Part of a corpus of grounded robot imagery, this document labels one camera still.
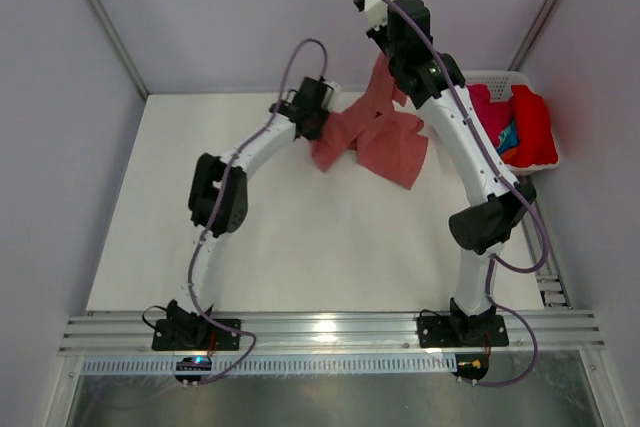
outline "gray floor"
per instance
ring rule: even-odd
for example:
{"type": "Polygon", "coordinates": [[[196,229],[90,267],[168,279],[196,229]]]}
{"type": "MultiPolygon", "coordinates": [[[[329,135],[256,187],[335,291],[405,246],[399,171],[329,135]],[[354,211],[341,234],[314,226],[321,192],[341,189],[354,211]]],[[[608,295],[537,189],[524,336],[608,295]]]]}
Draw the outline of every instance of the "gray floor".
{"type": "MultiPolygon", "coordinates": [[[[492,356],[487,380],[517,375],[530,354],[492,356]]],[[[67,427],[602,425],[578,353],[542,353],[534,373],[508,388],[458,384],[451,374],[229,378],[170,389],[165,377],[83,377],[67,427]]]]}

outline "red cloth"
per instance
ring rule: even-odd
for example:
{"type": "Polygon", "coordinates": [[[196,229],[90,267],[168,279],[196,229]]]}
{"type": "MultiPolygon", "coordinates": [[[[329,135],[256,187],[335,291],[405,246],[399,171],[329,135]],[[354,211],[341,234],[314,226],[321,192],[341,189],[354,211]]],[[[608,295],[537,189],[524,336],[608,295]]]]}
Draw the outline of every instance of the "red cloth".
{"type": "Polygon", "coordinates": [[[515,115],[512,99],[506,102],[491,102],[491,92],[484,84],[469,85],[467,88],[473,108],[476,109],[478,119],[487,132],[489,140],[494,147],[499,147],[500,133],[507,128],[515,115]]]}
{"type": "Polygon", "coordinates": [[[347,149],[358,153],[358,162],[372,172],[410,189],[427,153],[426,137],[418,132],[424,122],[413,114],[396,112],[407,96],[396,87],[387,60],[380,55],[365,93],[342,113],[332,113],[322,137],[311,142],[311,155],[326,172],[347,149]]]}
{"type": "Polygon", "coordinates": [[[520,143],[502,154],[502,159],[522,168],[533,164],[555,164],[558,152],[551,135],[551,117],[544,99],[531,92],[526,85],[514,85],[511,92],[520,143]]]}

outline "plastic bin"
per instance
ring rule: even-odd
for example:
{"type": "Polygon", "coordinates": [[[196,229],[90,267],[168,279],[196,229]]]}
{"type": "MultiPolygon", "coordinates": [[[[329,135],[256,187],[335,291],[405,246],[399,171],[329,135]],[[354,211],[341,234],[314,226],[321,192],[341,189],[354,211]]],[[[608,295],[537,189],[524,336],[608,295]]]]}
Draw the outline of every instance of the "plastic bin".
{"type": "MultiPolygon", "coordinates": [[[[527,76],[520,72],[507,70],[470,70],[465,71],[464,76],[467,79],[468,84],[485,84],[489,88],[489,92],[491,92],[491,100],[493,102],[509,100],[511,97],[512,85],[527,85],[533,92],[535,92],[535,88],[531,86],[527,76]]],[[[555,143],[556,151],[558,152],[558,161],[555,164],[533,164],[527,168],[513,167],[507,164],[509,170],[516,175],[530,175],[540,170],[553,169],[557,167],[560,165],[561,155],[558,150],[558,142],[556,142],[555,135],[553,136],[553,142],[555,143]]]]}

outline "white tabletop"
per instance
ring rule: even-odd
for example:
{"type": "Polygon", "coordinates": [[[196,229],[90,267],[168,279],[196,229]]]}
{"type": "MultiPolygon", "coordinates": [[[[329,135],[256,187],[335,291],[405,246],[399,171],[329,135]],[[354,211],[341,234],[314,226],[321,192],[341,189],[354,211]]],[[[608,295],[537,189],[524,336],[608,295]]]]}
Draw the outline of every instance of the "white tabletop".
{"type": "MultiPolygon", "coordinates": [[[[339,108],[359,94],[344,93],[339,108]]],[[[275,94],[149,97],[94,282],[89,310],[143,310],[171,300],[193,249],[187,209],[196,160],[257,129],[275,94]]],[[[224,311],[448,310],[460,249],[448,229],[467,207],[462,182],[435,132],[407,191],[347,152],[327,172],[299,139],[249,183],[249,213],[218,267],[224,311]]],[[[531,265],[520,227],[504,255],[531,265]]],[[[533,275],[499,268],[499,302],[543,308],[533,275]]]]}

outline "white table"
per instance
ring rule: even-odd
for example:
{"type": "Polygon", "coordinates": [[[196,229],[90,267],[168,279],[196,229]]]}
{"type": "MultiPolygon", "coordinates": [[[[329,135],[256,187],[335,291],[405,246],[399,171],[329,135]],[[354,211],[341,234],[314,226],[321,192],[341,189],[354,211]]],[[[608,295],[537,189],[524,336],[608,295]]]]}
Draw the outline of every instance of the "white table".
{"type": "MultiPolygon", "coordinates": [[[[345,93],[339,108],[359,94],[345,93]]],[[[193,249],[187,198],[196,160],[261,125],[275,94],[154,95],[142,124],[94,282],[89,310],[166,305],[193,249]]],[[[219,266],[224,311],[448,310],[460,249],[447,224],[468,204],[442,143],[426,129],[422,172],[407,191],[347,152],[320,172],[299,139],[249,183],[249,214],[219,266]]],[[[531,265],[520,227],[504,257],[531,265]]],[[[495,296],[542,309],[533,275],[500,268],[495,296]]]]}

